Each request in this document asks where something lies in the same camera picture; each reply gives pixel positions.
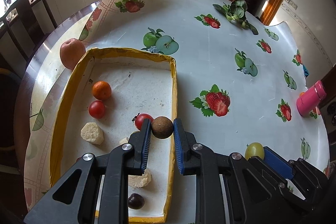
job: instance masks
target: pink bottle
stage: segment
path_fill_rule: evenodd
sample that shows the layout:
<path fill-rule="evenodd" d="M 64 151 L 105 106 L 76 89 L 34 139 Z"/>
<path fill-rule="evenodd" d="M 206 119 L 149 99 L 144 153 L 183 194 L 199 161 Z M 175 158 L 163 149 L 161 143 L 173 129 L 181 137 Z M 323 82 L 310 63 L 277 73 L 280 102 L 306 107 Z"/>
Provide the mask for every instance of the pink bottle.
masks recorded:
<path fill-rule="evenodd" d="M 327 96 L 319 80 L 296 100 L 296 107 L 301 116 L 306 116 Z"/>

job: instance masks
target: metal screw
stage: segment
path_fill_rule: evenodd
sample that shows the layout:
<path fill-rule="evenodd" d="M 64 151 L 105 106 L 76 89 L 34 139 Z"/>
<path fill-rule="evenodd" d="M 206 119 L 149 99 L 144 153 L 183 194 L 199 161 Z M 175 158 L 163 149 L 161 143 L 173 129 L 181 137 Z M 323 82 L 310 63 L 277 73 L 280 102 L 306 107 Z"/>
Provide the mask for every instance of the metal screw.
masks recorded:
<path fill-rule="evenodd" d="M 193 144 L 193 150 L 201 150 L 203 148 L 203 145 L 200 143 Z"/>
<path fill-rule="evenodd" d="M 240 160 L 242 158 L 242 156 L 241 156 L 241 154 L 235 152 L 235 153 L 232 153 L 232 158 L 234 160 Z"/>
<path fill-rule="evenodd" d="M 93 155 L 91 153 L 87 153 L 83 156 L 83 160 L 92 160 Z"/>
<path fill-rule="evenodd" d="M 122 150 L 130 150 L 132 148 L 132 145 L 130 143 L 125 143 L 121 147 Z"/>

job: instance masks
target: dark cherry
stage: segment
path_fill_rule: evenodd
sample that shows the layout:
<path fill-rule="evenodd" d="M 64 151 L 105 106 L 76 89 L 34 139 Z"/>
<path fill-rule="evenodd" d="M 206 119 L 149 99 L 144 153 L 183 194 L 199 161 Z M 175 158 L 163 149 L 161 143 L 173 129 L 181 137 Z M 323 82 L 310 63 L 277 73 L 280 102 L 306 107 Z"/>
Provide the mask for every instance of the dark cherry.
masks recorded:
<path fill-rule="evenodd" d="M 145 200 L 143 199 L 142 196 L 140 196 L 137 193 L 133 193 L 128 198 L 128 207 L 131 209 L 139 210 L 143 207 L 144 204 L 145 204 Z"/>

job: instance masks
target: blue gripper pad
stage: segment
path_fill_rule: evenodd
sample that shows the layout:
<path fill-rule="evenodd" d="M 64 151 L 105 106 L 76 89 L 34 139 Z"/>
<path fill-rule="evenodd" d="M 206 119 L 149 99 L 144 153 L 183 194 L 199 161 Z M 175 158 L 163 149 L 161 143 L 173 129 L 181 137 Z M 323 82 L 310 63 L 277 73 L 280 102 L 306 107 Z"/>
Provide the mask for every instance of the blue gripper pad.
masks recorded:
<path fill-rule="evenodd" d="M 292 167 L 288 162 L 267 146 L 264 146 L 264 152 L 264 162 L 278 172 L 283 178 L 291 180 L 294 177 Z"/>

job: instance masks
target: chair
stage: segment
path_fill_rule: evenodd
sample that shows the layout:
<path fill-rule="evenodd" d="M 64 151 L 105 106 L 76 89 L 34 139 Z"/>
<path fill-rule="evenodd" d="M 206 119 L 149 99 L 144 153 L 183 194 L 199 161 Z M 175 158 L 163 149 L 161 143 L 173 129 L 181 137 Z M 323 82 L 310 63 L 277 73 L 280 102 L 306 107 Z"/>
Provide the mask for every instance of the chair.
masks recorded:
<path fill-rule="evenodd" d="M 46 0 L 42 0 L 45 9 L 47 10 L 47 13 L 49 15 L 49 18 L 54 25 L 55 29 L 57 28 L 56 21 L 54 19 L 53 14 L 51 13 L 51 10 L 49 8 L 49 5 Z M 13 31 L 11 30 L 9 23 L 6 20 L 6 17 L 8 14 L 16 9 L 18 18 L 21 20 L 24 28 L 27 30 L 28 35 L 31 37 L 33 43 L 35 44 L 33 53 L 31 57 L 29 58 L 25 51 L 22 49 L 21 45 L 18 43 Z M 45 35 L 42 31 L 35 15 L 33 12 L 33 9 L 31 8 L 31 5 L 28 0 L 16 0 L 6 11 L 6 13 L 0 18 L 0 21 L 2 21 L 8 31 L 9 36 L 13 40 L 15 46 L 19 50 L 20 54 L 23 56 L 23 58 L 27 61 L 27 64 L 37 51 L 37 49 L 41 46 L 41 44 L 44 42 L 44 40 L 47 38 L 48 35 Z"/>

